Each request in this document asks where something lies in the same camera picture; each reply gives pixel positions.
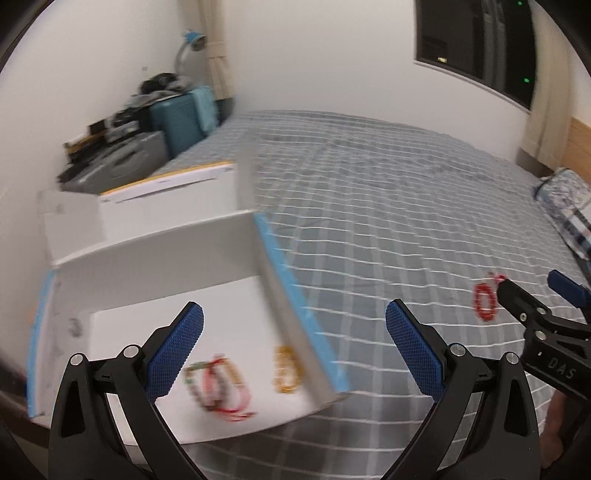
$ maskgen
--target wooden headboard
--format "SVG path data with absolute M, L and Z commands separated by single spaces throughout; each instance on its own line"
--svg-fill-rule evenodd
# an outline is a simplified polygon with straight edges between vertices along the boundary
M 591 185 L 591 127 L 573 118 L 562 167 L 570 168 Z

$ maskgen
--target black clamp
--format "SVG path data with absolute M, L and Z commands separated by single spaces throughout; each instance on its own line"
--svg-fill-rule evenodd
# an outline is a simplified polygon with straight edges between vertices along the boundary
M 400 313 L 395 321 L 404 322 L 399 331 L 389 325 L 394 309 Z M 386 319 L 419 388 L 436 402 L 383 479 L 539 479 L 538 424 L 518 355 L 507 352 L 493 360 L 473 356 L 459 343 L 448 345 L 434 328 L 419 323 L 402 300 L 388 306 Z M 438 368 L 442 374 L 433 375 Z M 440 398 L 433 388 L 436 378 L 443 381 Z M 482 397 L 464 448 L 454 464 L 438 471 L 476 392 Z
M 128 345 L 115 358 L 91 362 L 81 353 L 70 358 L 51 422 L 50 479 L 206 479 L 178 444 L 154 405 L 155 397 L 162 392 L 151 388 L 148 380 L 151 361 L 162 354 L 165 342 L 194 307 L 196 304 L 188 303 L 171 325 L 157 329 L 143 346 Z M 184 358 L 176 359 L 177 363 L 182 366 L 189 352 L 190 349 Z M 118 395 L 152 472 L 134 465 L 129 459 L 107 394 Z
M 591 292 L 552 270 L 548 286 L 591 319 Z M 526 371 L 567 396 L 560 439 L 564 454 L 545 480 L 588 478 L 591 467 L 591 325 L 552 314 L 511 280 L 501 282 L 497 298 L 525 327 L 521 361 Z

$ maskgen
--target person's hand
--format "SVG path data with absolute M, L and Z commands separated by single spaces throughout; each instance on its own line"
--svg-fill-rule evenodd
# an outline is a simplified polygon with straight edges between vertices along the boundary
M 564 420 L 564 403 L 566 395 L 556 390 L 548 412 L 546 413 L 546 425 L 544 431 L 540 435 L 540 456 L 542 468 L 548 468 L 556 460 L 560 458 L 564 450 L 562 440 L 558 436 L 558 431 L 562 426 Z

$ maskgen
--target gray bedsheet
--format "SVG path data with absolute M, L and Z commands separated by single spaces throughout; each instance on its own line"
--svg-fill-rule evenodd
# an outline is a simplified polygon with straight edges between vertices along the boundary
M 557 268 L 583 276 L 531 198 L 516 165 L 419 128 L 314 112 L 257 112 L 229 121 L 159 173 L 235 158 L 256 143 L 259 202 L 309 306 L 348 372 L 344 402 L 265 432 L 187 446 L 211 478 L 379 478 L 418 429 L 421 395 L 384 323 L 390 300 L 448 342 L 499 358 L 520 353 L 504 310 L 485 323 L 473 289 L 505 274 L 553 308 L 578 311 L 545 286 Z M 538 419 L 552 389 L 529 377 Z M 477 399 L 448 455 L 457 456 Z

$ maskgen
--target blue gripper pad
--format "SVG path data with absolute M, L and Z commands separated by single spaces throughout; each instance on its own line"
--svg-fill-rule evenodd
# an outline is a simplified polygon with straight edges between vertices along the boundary
M 170 325 L 168 336 L 147 365 L 145 391 L 152 403 L 168 395 L 187 357 L 203 332 L 203 309 L 190 302 Z M 157 338 L 158 330 L 152 334 Z
M 418 330 L 419 327 L 432 328 L 420 325 L 410 311 L 403 309 L 396 301 L 390 302 L 386 309 L 388 333 L 400 351 L 419 390 L 438 402 L 445 391 L 444 368 Z
M 552 270 L 548 274 L 548 286 L 573 307 L 582 309 L 586 306 L 591 306 L 591 293 L 589 290 L 577 284 L 558 270 Z

